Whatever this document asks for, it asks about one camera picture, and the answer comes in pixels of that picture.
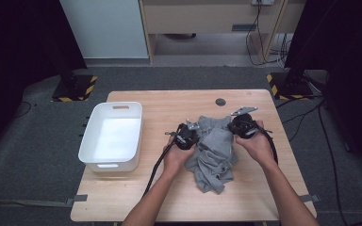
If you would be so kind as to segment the person's left hand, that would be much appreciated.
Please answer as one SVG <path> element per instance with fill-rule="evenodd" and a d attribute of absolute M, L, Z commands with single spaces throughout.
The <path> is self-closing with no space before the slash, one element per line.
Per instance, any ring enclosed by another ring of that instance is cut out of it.
<path fill-rule="evenodd" d="M 195 146 L 188 150 L 182 150 L 177 145 L 173 145 L 165 155 L 163 173 L 171 176 L 177 175 L 194 152 Z"/>

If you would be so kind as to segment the grey tape strip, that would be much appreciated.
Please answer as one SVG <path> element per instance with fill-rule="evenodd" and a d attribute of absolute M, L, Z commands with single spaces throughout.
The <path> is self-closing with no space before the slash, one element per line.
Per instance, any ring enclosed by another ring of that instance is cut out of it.
<path fill-rule="evenodd" d="M 88 198 L 87 194 L 83 194 L 83 195 L 75 195 L 73 198 L 68 198 L 65 201 L 65 204 L 67 206 L 73 206 L 75 202 L 85 202 Z"/>
<path fill-rule="evenodd" d="M 302 195 L 300 199 L 302 200 L 302 202 L 319 202 L 321 200 L 318 195 L 310 194 Z"/>

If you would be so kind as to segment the black curtain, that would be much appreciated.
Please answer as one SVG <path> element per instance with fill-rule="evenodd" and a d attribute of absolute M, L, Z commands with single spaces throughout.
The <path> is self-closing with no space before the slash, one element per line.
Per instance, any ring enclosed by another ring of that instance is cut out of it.
<path fill-rule="evenodd" d="M 37 27 L 48 30 L 71 69 L 86 66 L 59 0 L 0 0 L 0 135 L 25 88 L 58 74 Z"/>
<path fill-rule="evenodd" d="M 349 148 L 362 154 L 362 0 L 306 0 L 286 67 L 325 70 L 325 97 Z"/>

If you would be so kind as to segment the white cabinet panel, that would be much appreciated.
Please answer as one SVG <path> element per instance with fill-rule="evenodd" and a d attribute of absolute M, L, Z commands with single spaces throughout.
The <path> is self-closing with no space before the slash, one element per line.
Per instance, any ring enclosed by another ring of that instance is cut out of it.
<path fill-rule="evenodd" d="M 84 58 L 148 58 L 139 0 L 59 1 Z"/>

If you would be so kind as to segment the black floor tape marks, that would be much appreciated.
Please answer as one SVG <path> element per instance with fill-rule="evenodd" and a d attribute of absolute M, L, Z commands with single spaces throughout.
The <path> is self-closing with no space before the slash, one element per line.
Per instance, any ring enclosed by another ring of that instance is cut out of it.
<path fill-rule="evenodd" d="M 86 128 L 87 128 L 88 123 L 89 123 L 89 120 L 90 120 L 90 116 L 85 117 L 85 121 L 84 121 L 84 123 L 81 125 L 81 127 L 82 127 L 83 131 L 82 131 L 82 133 L 81 133 L 81 134 L 79 134 L 79 135 L 78 135 L 79 137 L 83 137 L 83 136 L 84 136 L 85 131 L 86 131 Z"/>

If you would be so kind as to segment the person's right hand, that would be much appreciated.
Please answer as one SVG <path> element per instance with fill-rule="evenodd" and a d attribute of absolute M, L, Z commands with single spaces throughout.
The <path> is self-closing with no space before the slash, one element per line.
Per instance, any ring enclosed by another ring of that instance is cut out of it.
<path fill-rule="evenodd" d="M 235 135 L 235 141 L 238 145 L 242 146 L 262 168 L 276 166 L 271 144 L 263 133 L 257 131 L 250 138 L 242 138 Z"/>

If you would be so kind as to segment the black stand with striped base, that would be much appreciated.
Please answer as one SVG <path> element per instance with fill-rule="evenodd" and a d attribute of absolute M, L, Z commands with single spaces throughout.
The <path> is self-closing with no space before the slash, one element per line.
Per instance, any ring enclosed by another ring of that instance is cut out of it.
<path fill-rule="evenodd" d="M 310 98 L 313 95 L 302 71 L 290 69 L 287 72 L 273 72 L 266 78 L 277 100 Z"/>
<path fill-rule="evenodd" d="M 52 94 L 53 102 L 86 101 L 93 91 L 97 77 L 90 74 L 76 75 L 67 66 L 59 66 L 60 81 Z"/>

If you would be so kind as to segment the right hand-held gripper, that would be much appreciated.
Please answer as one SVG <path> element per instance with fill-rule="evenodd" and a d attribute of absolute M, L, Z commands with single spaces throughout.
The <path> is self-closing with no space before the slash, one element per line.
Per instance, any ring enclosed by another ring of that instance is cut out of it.
<path fill-rule="evenodd" d="M 233 135 L 238 135 L 241 138 L 251 138 L 256 132 L 262 133 L 266 138 L 269 138 L 269 131 L 259 126 L 253 120 L 250 112 L 256 111 L 257 107 L 242 106 L 234 111 L 231 116 L 233 119 L 227 124 L 227 128 Z"/>

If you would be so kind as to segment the white plastic bin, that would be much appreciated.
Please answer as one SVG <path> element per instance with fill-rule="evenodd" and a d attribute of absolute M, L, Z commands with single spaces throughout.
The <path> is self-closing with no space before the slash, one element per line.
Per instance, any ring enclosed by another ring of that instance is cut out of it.
<path fill-rule="evenodd" d="M 109 102 L 91 112 L 78 159 L 92 171 L 134 170 L 139 164 L 142 105 Z"/>

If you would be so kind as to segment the light wooden desk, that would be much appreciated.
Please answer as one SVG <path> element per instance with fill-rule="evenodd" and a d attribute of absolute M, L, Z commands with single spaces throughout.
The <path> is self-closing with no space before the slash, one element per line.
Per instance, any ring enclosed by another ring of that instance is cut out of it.
<path fill-rule="evenodd" d="M 247 32 L 258 60 L 269 60 L 275 36 L 295 31 L 307 0 L 275 0 L 252 6 L 252 0 L 139 0 L 147 41 L 157 34 Z"/>

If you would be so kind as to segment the grey pants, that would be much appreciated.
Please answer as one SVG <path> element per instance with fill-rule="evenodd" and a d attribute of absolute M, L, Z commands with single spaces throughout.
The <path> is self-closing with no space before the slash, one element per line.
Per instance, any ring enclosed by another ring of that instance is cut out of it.
<path fill-rule="evenodd" d="M 234 180 L 232 167 L 239 159 L 234 153 L 234 135 L 227 127 L 230 122 L 230 116 L 201 116 L 197 121 L 199 141 L 185 167 L 194 174 L 197 187 L 204 193 L 221 194 L 225 184 Z"/>

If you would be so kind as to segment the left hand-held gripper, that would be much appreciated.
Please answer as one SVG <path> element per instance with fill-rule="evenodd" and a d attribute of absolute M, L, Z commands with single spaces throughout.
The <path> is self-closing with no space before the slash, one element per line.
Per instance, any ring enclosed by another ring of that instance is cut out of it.
<path fill-rule="evenodd" d="M 186 119 L 185 123 L 180 123 L 174 132 L 166 132 L 173 140 L 171 144 L 175 144 L 181 150 L 189 150 L 199 140 L 197 130 L 200 128 L 197 122 L 191 122 Z"/>

